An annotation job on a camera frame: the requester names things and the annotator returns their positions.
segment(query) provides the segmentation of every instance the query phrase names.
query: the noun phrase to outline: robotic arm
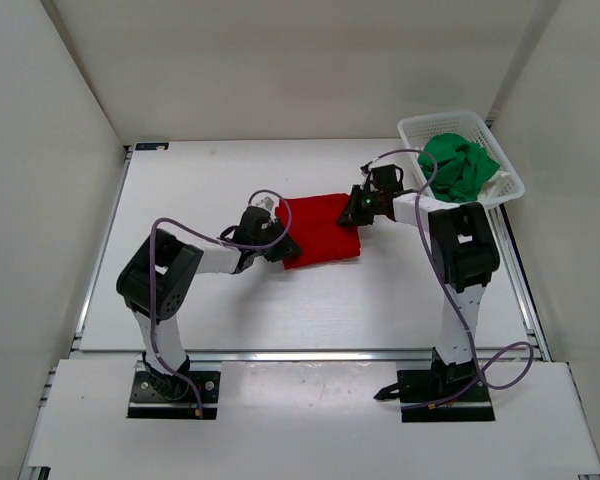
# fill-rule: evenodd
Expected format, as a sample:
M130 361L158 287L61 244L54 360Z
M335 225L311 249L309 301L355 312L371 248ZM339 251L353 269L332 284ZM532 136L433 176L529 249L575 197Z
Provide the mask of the robotic arm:
M284 233L284 226L271 215L273 200L265 197L245 210L237 226L227 228L220 236L225 245L202 241L187 245L164 230L156 232L156 321L154 341L168 366L182 375L189 372L189 357L182 347L177 312L182 306L195 275L203 273L238 274L249 268L255 258L263 256L277 262L301 253L290 235L266 250L250 250L248 246L265 246ZM144 366L150 374L151 386L167 400L182 398L188 386L169 372L156 357L151 339L149 292L149 239L145 240L118 277L116 290L124 297L142 332L145 345Z
M457 205L424 196L416 202L417 193L403 190L403 172L399 167L387 165L370 170L368 167L362 167L366 180L353 186L338 224L371 225L374 216L385 215L395 222L418 226L416 209L419 209L422 228L430 236L436 275L443 280L452 301L463 313L469 333L475 337L482 296L500 263L484 208L477 202ZM476 362L467 333L445 296L430 375L424 384L408 388L430 389L433 400L454 389L460 390L474 379ZM381 390L376 399L397 398L408 388L392 385Z

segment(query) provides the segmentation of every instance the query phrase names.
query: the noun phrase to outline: red towel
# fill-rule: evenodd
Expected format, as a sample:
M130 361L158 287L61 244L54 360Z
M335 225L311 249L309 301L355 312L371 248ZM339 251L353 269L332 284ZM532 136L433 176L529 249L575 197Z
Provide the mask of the red towel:
M302 247L302 254L285 258L286 269L360 256L358 228L336 225L348 200L346 193L287 200L293 214L289 233ZM287 225L289 215L284 204L278 205L276 216Z

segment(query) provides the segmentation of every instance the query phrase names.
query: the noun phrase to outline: basket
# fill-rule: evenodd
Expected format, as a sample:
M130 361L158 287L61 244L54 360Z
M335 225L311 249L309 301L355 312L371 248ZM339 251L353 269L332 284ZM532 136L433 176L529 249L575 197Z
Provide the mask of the basket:
M406 148L423 149L432 137L441 133L457 133L484 147L489 156L500 164L501 169L509 173L499 181L493 182L489 187L485 186L480 192L478 202L484 208L495 208L504 202L520 198L524 194L524 185L520 177L478 114L460 110L405 118L398 123L398 131ZM409 167L413 177L421 187L426 179L418 164L419 155L414 153L408 155L411 160ZM427 188L426 194L433 197L430 188Z

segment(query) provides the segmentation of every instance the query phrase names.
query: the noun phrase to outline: white tabletop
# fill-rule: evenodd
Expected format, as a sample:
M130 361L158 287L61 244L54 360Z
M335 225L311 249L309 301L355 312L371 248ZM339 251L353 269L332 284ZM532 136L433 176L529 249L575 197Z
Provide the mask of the white tabletop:
M564 480L600 464L565 364L492 392L494 422L401 423L393 363L222 365L213 421L126 418L135 355L60 362L29 465L49 480ZM520 364L497 363L505 383Z
M134 152L81 349L143 349L138 325L115 284L157 217L218 235L239 221L249 195L259 188L288 198L349 193L362 180L360 165L400 147L398 140L171 142L165 151ZM406 165L406 158L392 160ZM410 181L407 175L405 183ZM360 228L360 238L361 256L352 261L285 272L281 264L258 259L240 275L196 276L178 315L184 347L431 348L441 324L442 292L416 229L381 218ZM479 347L526 339L503 265L481 308Z

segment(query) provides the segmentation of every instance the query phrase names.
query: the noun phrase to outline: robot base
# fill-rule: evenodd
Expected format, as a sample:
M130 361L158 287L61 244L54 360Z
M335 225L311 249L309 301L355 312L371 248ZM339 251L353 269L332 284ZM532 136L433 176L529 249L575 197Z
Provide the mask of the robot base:
M467 382L456 382L440 392L436 382L430 382L431 370L399 370L398 383L401 385L425 384L429 385L416 391L400 392L400 405L402 422L492 422L496 419L493 413L489 389L481 382L474 385L462 394L455 402L439 407L417 408L409 410L408 405L423 403L437 398L453 395Z
M204 405L203 419L215 420L218 415L218 395L220 393L220 372L190 371L188 376L198 386ZM195 405L192 392L181 399L169 400L157 393L151 386L151 377L146 370L136 370L129 397L127 418L173 418L200 420L200 412Z

